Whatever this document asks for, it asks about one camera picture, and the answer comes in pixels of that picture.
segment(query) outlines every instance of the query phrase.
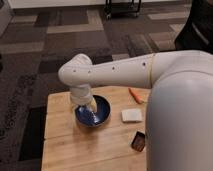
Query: small box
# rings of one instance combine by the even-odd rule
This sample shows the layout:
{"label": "small box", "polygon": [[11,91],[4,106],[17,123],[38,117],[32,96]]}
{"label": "small box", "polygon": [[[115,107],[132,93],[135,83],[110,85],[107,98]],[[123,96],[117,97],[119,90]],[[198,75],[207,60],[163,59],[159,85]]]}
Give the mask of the small box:
{"label": "small box", "polygon": [[132,141],[131,147],[136,151],[143,151],[145,147],[145,134],[137,131],[135,138]]}
{"label": "small box", "polygon": [[123,122],[142,122],[142,113],[140,109],[122,110]]}

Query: wall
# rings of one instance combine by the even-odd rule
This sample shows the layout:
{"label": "wall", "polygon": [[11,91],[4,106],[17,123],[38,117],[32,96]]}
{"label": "wall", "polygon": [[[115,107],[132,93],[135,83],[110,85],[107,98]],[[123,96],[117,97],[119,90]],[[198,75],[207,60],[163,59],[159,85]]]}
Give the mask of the wall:
{"label": "wall", "polygon": [[8,23],[12,18],[11,10],[7,0],[4,0],[4,6],[0,9],[0,36],[7,28]]}
{"label": "wall", "polygon": [[[174,0],[142,0],[142,2],[152,1],[174,1]],[[105,0],[9,0],[11,8],[34,8],[53,6],[77,6],[77,5],[97,5],[104,4]]]}

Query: black chair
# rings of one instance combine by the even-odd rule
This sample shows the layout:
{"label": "black chair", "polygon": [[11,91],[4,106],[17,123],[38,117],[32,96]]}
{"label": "black chair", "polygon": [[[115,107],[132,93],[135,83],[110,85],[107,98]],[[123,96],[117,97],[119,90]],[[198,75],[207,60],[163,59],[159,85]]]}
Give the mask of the black chair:
{"label": "black chair", "polygon": [[193,0],[189,18],[175,39],[177,50],[203,50],[213,53],[213,4]]}

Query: floor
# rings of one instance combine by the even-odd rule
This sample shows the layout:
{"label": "floor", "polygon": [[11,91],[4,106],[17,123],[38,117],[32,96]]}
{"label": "floor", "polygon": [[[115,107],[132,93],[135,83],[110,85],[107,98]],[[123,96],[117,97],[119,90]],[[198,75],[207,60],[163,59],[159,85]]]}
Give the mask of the floor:
{"label": "floor", "polygon": [[50,93],[78,53],[94,64],[175,50],[187,1],[144,3],[138,18],[106,20],[103,6],[18,10],[0,38],[0,170],[38,171]]}

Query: blue bowl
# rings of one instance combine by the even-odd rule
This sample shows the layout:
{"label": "blue bowl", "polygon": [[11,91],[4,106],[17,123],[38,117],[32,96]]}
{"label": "blue bowl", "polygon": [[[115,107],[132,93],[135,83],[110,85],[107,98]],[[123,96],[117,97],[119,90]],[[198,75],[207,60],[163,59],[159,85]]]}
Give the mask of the blue bowl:
{"label": "blue bowl", "polygon": [[76,119],[83,125],[89,127],[96,127],[104,123],[110,115],[110,105],[108,101],[101,97],[94,95],[97,104],[97,112],[91,111],[86,105],[78,106],[75,109]]}

